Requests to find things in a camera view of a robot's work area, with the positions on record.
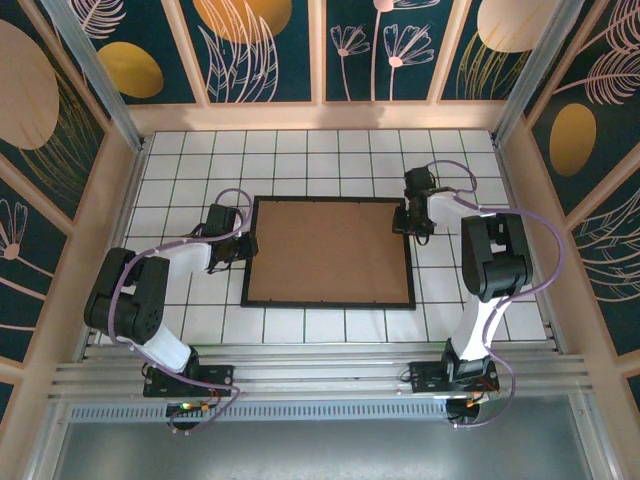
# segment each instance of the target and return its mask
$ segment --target cable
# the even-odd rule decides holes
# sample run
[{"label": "cable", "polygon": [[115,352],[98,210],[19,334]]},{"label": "cable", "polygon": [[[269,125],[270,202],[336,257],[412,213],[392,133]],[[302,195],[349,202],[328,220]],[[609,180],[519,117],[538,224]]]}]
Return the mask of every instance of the cable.
[{"label": "cable", "polygon": [[[209,425],[211,425],[211,423],[216,420],[218,417],[220,417],[221,415],[224,414],[224,412],[226,412],[229,407],[231,407],[231,405],[238,399],[238,397],[240,396],[240,389],[234,385],[222,385],[222,384],[215,384],[215,383],[207,383],[207,382],[199,382],[197,380],[192,380],[190,378],[184,377],[178,373],[174,373],[171,370],[168,370],[167,368],[165,368],[162,365],[158,365],[157,362],[151,358],[149,358],[147,355],[145,355],[143,352],[141,352],[138,349],[138,346],[133,344],[133,343],[128,343],[128,342],[121,342],[120,340],[118,340],[116,338],[116,334],[115,334],[115,314],[116,314],[116,307],[118,305],[118,299],[120,298],[120,293],[122,292],[122,288],[124,286],[124,282],[127,278],[127,276],[129,275],[129,273],[131,272],[131,270],[133,269],[133,267],[136,265],[136,263],[138,263],[140,260],[142,260],[145,257],[148,257],[150,255],[156,255],[160,252],[164,252],[167,250],[171,250],[173,248],[176,247],[180,247],[182,245],[188,245],[188,244],[192,244],[192,243],[209,243],[209,242],[218,242],[221,240],[226,240],[227,238],[231,238],[235,235],[237,235],[238,233],[240,233],[242,231],[242,229],[244,229],[247,224],[249,223],[249,219],[251,219],[251,216],[253,214],[253,200],[251,199],[251,197],[249,196],[249,194],[247,194],[245,191],[240,190],[239,188],[227,188],[225,190],[223,190],[222,192],[220,192],[218,194],[218,196],[215,199],[215,203],[218,203],[218,201],[220,200],[220,198],[229,192],[238,192],[241,193],[242,195],[245,196],[245,198],[247,199],[247,201],[249,202],[249,212],[247,214],[247,217],[243,219],[242,223],[240,224],[240,226],[238,228],[236,228],[235,230],[233,230],[230,233],[224,234],[224,235],[220,235],[219,237],[211,237],[211,238],[182,238],[181,240],[177,240],[174,242],[169,242],[167,244],[164,245],[159,245],[156,248],[152,248],[149,250],[145,250],[142,253],[137,254],[135,257],[133,257],[133,259],[128,262],[127,264],[125,264],[124,269],[122,271],[122,274],[120,275],[120,278],[118,279],[118,283],[116,284],[114,293],[113,293],[113,298],[111,299],[111,304],[109,305],[109,315],[108,315],[108,322],[107,322],[107,330],[109,332],[109,338],[111,339],[111,341],[113,342],[114,345],[124,345],[127,346],[127,348],[129,348],[132,352],[134,352],[138,357],[140,357],[142,360],[144,360],[145,362],[149,363],[150,365],[152,365],[154,368],[160,370],[161,372],[165,373],[166,375],[169,375],[170,377],[175,378],[176,380],[180,380],[184,383],[187,383],[189,385],[193,385],[195,387],[204,387],[210,390],[230,390],[231,392],[233,392],[233,395],[231,397],[231,399],[229,401],[227,401],[227,403],[220,408],[216,413],[214,413],[211,418],[209,418],[208,420],[204,421],[204,422],[200,422],[199,424],[197,424],[195,427],[193,427],[191,430],[188,430],[186,432],[183,432],[184,435],[188,435],[189,432],[195,432],[198,430],[201,430]],[[173,433],[178,433],[178,429],[173,429],[172,430]]]},{"label": "cable", "polygon": [[533,220],[536,220],[540,223],[542,223],[545,227],[547,227],[547,229],[553,234],[553,236],[556,239],[556,242],[558,244],[558,261],[556,263],[556,266],[553,270],[553,272],[551,273],[551,276],[549,278],[547,278],[544,282],[542,282],[540,285],[537,285],[535,287],[533,287],[531,290],[527,290],[526,292],[520,292],[516,295],[513,295],[509,298],[505,298],[501,301],[499,301],[494,307],[493,310],[491,311],[491,314],[489,315],[489,319],[487,320],[487,323],[485,323],[484,328],[482,330],[482,343],[484,345],[484,348],[487,350],[487,353],[489,354],[489,356],[495,360],[496,362],[500,363],[501,365],[503,365],[507,371],[509,372],[509,375],[511,376],[511,392],[509,393],[509,398],[507,398],[507,403],[504,405],[504,407],[502,407],[502,409],[496,413],[493,417],[489,418],[488,420],[484,420],[482,422],[479,423],[470,423],[468,425],[461,425],[458,423],[454,423],[454,427],[458,427],[461,426],[463,428],[476,428],[476,427],[482,427],[484,425],[488,425],[490,423],[492,423],[493,421],[495,421],[496,419],[498,419],[500,416],[502,416],[502,414],[504,414],[504,412],[507,411],[507,409],[509,408],[509,406],[511,405],[511,402],[513,401],[513,397],[515,397],[516,395],[516,373],[513,370],[513,368],[511,367],[511,365],[509,365],[507,363],[506,360],[504,360],[502,357],[500,357],[499,355],[497,355],[493,350],[491,350],[490,345],[488,344],[488,334],[489,334],[489,330],[491,329],[491,327],[493,326],[493,323],[495,321],[500,322],[500,317],[497,315],[498,311],[500,310],[501,307],[503,307],[504,305],[506,305],[507,303],[510,303],[514,300],[517,300],[519,298],[524,298],[527,297],[529,295],[535,295],[538,292],[541,292],[542,290],[548,288],[553,282],[555,282],[557,280],[557,278],[560,276],[560,271],[562,270],[562,266],[564,265],[564,260],[565,260],[565,245],[564,242],[562,241],[562,236],[560,234],[560,232],[558,231],[558,229],[546,218],[544,218],[542,215],[539,215],[537,213],[534,212],[530,212],[528,210],[523,210],[521,208],[485,208],[485,207],[481,207],[479,205],[476,205],[475,203],[469,202],[467,200],[464,200],[463,198],[460,198],[460,193],[474,193],[477,189],[478,189],[478,179],[476,178],[476,176],[473,174],[473,172],[471,171],[471,169],[469,167],[467,167],[466,165],[463,165],[461,163],[458,162],[454,162],[453,160],[435,160],[433,162],[428,163],[426,166],[429,167],[431,165],[435,165],[437,163],[448,163],[451,165],[456,165],[459,168],[463,169],[465,172],[467,172],[467,174],[469,175],[469,179],[471,180],[471,190],[467,190],[467,189],[458,189],[455,190],[454,193],[454,200],[456,202],[458,202],[460,205],[463,205],[467,208],[470,208],[472,210],[477,210],[480,213],[493,213],[493,214],[516,214],[516,215],[520,215],[521,217],[528,217],[531,218]]}]

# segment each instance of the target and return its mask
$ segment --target robotic arm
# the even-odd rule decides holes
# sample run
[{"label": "robotic arm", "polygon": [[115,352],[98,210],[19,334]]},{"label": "robotic arm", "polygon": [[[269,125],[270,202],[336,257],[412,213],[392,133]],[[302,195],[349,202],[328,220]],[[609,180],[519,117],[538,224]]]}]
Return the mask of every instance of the robotic arm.
[{"label": "robotic arm", "polygon": [[[189,236],[211,238],[230,233],[238,215],[239,210],[235,208],[213,204],[207,222],[198,225]],[[123,292],[118,299],[114,323],[116,337],[136,344],[147,357],[173,373],[203,380],[196,350],[180,341],[162,323],[166,292],[187,281],[191,273],[212,273],[220,263],[230,266],[234,261],[251,258],[257,253],[255,236],[243,233],[219,242],[185,244],[143,258],[125,281],[125,286],[135,287],[135,291]],[[124,248],[113,248],[107,253],[85,307],[87,326],[109,334],[108,313],[115,287],[125,265],[135,256],[135,252]],[[156,369],[152,374],[164,375]]]},{"label": "robotic arm", "polygon": [[[442,357],[445,383],[482,377],[492,363],[490,345],[498,323],[484,328],[496,305],[531,283],[533,267],[522,218],[515,214],[478,214],[454,199],[450,188],[438,188],[427,167],[405,174],[408,208],[395,212],[396,233],[412,234],[428,243],[435,225],[462,236],[462,275],[469,291],[459,326],[447,341]],[[502,304],[501,317],[509,306]]]}]

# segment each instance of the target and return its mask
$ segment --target yellow circle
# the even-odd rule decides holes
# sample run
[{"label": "yellow circle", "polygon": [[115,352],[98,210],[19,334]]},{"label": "yellow circle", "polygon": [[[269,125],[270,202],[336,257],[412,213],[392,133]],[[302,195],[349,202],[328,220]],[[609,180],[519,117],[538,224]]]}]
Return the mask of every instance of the yellow circle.
[{"label": "yellow circle", "polygon": [[42,147],[58,124],[56,72],[38,44],[0,20],[0,138],[23,150]]},{"label": "yellow circle", "polygon": [[491,50],[518,53],[533,50],[558,0],[482,0],[478,35]]},{"label": "yellow circle", "polygon": [[551,128],[549,155],[560,175],[578,173],[589,160],[596,143],[596,119],[584,105],[570,103],[558,113]]},{"label": "yellow circle", "polygon": [[127,42],[113,42],[98,51],[119,92],[135,98],[157,95],[164,86],[162,70],[151,55]]},{"label": "yellow circle", "polygon": [[[245,1],[251,12],[247,12]],[[255,27],[260,28],[260,18],[274,37],[284,30],[291,18],[291,0],[194,0],[193,4],[211,31],[233,43],[264,40],[262,31]]]}]

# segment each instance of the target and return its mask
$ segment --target white tiled floor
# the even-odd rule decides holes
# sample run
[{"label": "white tiled floor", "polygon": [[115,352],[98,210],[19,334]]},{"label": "white tiled floor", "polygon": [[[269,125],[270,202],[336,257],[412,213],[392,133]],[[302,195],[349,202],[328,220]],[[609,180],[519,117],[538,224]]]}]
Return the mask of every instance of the white tiled floor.
[{"label": "white tiled floor", "polygon": [[[479,177],[469,198],[506,205],[487,132],[458,130],[161,132],[132,215],[126,247],[141,251],[186,234],[204,220],[216,195],[402,197],[406,170],[435,159],[466,163]],[[438,165],[441,185],[471,186],[466,173]],[[227,194],[222,203],[246,205]],[[455,330],[466,289],[460,239],[437,229],[412,244],[415,311],[241,308],[244,265],[195,274],[167,294],[169,328],[194,345],[219,343],[442,342]],[[506,313],[496,340],[543,340],[535,301]],[[98,341],[108,342],[106,338]]]}]

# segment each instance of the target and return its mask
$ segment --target brown board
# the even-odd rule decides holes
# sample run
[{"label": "brown board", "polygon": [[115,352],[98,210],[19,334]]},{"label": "brown board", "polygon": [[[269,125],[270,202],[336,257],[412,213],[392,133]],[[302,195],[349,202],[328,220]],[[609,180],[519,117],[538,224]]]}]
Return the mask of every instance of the brown board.
[{"label": "brown board", "polygon": [[415,310],[409,240],[391,231],[400,198],[254,199],[259,253],[242,306]]}]

